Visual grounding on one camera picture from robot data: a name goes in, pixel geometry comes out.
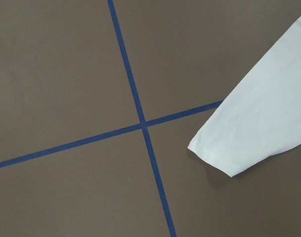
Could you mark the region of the white printed t-shirt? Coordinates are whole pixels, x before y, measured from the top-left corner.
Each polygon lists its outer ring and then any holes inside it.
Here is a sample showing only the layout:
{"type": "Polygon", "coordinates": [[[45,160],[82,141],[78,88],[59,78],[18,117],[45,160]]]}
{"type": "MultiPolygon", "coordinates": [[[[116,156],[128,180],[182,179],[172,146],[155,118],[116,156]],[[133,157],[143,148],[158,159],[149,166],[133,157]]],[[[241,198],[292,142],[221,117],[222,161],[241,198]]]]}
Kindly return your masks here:
{"type": "Polygon", "coordinates": [[[188,145],[233,177],[301,144],[301,16],[239,82],[188,145]]]}

